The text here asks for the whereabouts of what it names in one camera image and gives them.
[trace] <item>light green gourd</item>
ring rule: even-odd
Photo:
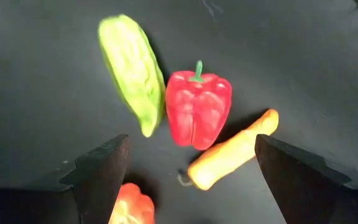
[[[150,137],[165,111],[165,84],[149,40],[138,23],[119,15],[100,22],[99,41],[120,96]]]

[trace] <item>partial pepper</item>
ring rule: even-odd
[[[150,137],[164,114],[165,84],[149,40],[138,23],[120,15],[100,22],[99,41],[121,98]]]
[[[179,146],[193,145],[198,150],[209,148],[222,130],[231,107],[232,87],[215,74],[175,72],[165,93],[168,120],[173,140]]]
[[[136,184],[121,186],[109,224],[154,224],[154,204]]]

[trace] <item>plastic vegetable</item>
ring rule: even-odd
[[[189,166],[188,176],[198,188],[208,190],[220,178],[255,157],[256,135],[270,135],[277,126],[278,112],[273,109],[266,111],[247,129],[203,153]]]
[[[154,204],[136,184],[121,186],[109,224],[154,224]]]
[[[215,74],[175,72],[169,79],[165,101],[173,140],[179,146],[205,150],[215,142],[229,114],[231,84]]]
[[[125,15],[109,17],[100,22],[99,41],[121,98],[150,137],[164,114],[165,84],[144,31]]]

